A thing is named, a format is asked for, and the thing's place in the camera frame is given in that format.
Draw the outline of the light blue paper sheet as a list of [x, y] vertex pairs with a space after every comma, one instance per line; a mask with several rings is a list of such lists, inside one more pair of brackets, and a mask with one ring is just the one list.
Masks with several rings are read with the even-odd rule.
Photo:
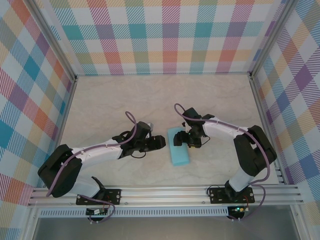
[[184, 127], [173, 127], [167, 130], [171, 162], [174, 167], [183, 166], [190, 163], [187, 144], [182, 143], [181, 146], [174, 146], [175, 135], [178, 132], [184, 131], [184, 130], [185, 130]]

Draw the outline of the aluminium frame post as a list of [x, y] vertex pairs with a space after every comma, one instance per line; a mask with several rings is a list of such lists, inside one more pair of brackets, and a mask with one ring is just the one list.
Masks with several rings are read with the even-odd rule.
[[69, 63], [65, 53], [60, 47], [57, 38], [55, 37], [50, 25], [47, 23], [45, 17], [43, 16], [41, 9], [38, 7], [36, 0], [28, 0], [30, 6], [32, 7], [34, 14], [36, 15], [39, 25], [44, 32], [44, 36], [49, 42], [49, 45], [53, 48], [58, 60], [61, 62], [62, 67], [66, 70], [67, 74], [75, 82], [77, 80], [77, 75], [73, 71], [71, 64]]
[[275, 41], [278, 39], [284, 25], [299, 0], [274, 0], [271, 9], [268, 11], [266, 20], [262, 25], [258, 42], [252, 52], [252, 60], [247, 69], [250, 80], [255, 79], [255, 75], [262, 67]]

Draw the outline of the controller board with green light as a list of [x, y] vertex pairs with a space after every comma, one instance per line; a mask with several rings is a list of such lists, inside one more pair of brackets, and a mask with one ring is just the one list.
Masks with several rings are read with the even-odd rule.
[[244, 213], [250, 210], [249, 206], [229, 206], [228, 207], [228, 213], [231, 214], [239, 214]]

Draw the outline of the small black controller board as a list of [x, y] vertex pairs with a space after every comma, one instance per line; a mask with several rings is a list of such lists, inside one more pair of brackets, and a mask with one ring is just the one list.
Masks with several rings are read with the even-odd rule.
[[85, 214], [87, 216], [106, 216], [108, 213], [108, 208], [87, 208]]

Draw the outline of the grey metal panel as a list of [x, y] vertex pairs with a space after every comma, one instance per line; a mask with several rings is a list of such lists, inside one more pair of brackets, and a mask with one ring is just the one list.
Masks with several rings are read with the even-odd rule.
[[39, 218], [26, 240], [309, 240], [289, 206], [263, 206], [243, 221], [226, 217]]

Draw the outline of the aluminium mounting rail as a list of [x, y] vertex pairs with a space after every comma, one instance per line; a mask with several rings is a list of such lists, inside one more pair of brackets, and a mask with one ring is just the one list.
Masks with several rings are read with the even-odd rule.
[[[205, 185], [180, 186], [116, 186], [121, 189], [121, 207], [192, 207], [209, 206], [210, 198]], [[264, 205], [301, 205], [304, 203], [302, 194], [296, 185], [267, 184], [253, 187], [256, 206]], [[46, 196], [45, 188], [33, 191], [29, 200], [29, 207], [68, 207], [76, 206], [77, 195], [68, 193], [62, 197]]]

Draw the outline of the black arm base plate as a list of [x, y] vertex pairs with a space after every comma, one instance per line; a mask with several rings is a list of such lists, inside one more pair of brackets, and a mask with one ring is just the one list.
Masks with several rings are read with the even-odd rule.
[[[106, 189], [99, 190], [98, 193], [92, 196], [91, 198], [95, 200], [109, 202], [114, 205], [119, 205], [121, 200], [121, 193], [122, 193], [121, 189], [106, 188]], [[78, 206], [84, 206], [84, 205], [91, 206], [91, 205], [102, 205], [103, 203], [89, 200], [87, 198], [84, 198], [83, 196], [78, 195], [75, 204]]]
[[253, 189], [246, 187], [235, 196], [229, 197], [224, 187], [210, 187], [206, 190], [211, 204], [252, 204], [255, 203]]

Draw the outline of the aluminium side rail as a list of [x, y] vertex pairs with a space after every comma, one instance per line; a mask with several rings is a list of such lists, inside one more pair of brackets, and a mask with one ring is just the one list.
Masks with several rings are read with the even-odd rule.
[[[256, 106], [257, 106], [257, 110], [258, 110], [258, 114], [259, 114], [259, 117], [260, 117], [260, 120], [261, 120], [262, 128], [263, 128], [263, 130], [264, 130], [269, 142], [271, 143], [272, 147], [274, 148], [277, 156], [279, 157], [278, 149], [277, 149], [277, 146], [275, 145], [275, 141], [273, 140], [273, 136], [272, 136], [272, 133], [271, 133], [271, 128], [269, 126], [268, 118], [267, 118], [267, 115], [266, 115], [266, 113], [264, 111], [263, 102], [262, 102], [262, 99], [261, 99], [261, 97], [259, 95], [256, 83], [255, 83], [255, 81], [253, 80], [253, 78], [250, 75], [248, 76], [248, 80], [249, 80], [249, 84], [250, 84], [250, 87], [251, 87], [251, 90], [252, 90], [252, 94], [253, 94], [253, 97], [254, 97], [254, 100], [255, 100], [255, 103], [256, 103]], [[279, 159], [277, 158], [272, 163], [272, 165], [273, 165], [273, 168], [274, 168], [274, 172], [275, 172], [275, 174], [276, 174], [276, 176], [278, 178], [279, 184], [286, 184], [285, 178], [284, 178], [283, 173], [282, 173], [282, 164], [279, 161]]]
[[78, 84], [78, 80], [76, 79], [72, 86], [71, 86], [71, 91], [70, 95], [67, 101], [67, 104], [64, 109], [64, 114], [61, 122], [60, 129], [58, 130], [57, 133], [57, 138], [55, 141], [55, 146], [53, 150], [51, 151], [51, 155], [48, 157], [46, 162], [43, 164], [42, 171], [41, 171], [41, 180], [43, 181], [44, 185], [50, 189], [52, 184], [54, 185], [57, 183], [55, 180], [57, 173], [60, 171], [60, 168], [64, 165], [65, 161], [72, 156], [73, 154], [71, 153], [71, 148], [68, 147], [66, 144], [61, 145], [62, 137], [64, 134], [64, 130], [66, 127], [68, 115], [70, 112], [70, 108], [72, 105], [72, 101], [76, 92], [76, 87]]

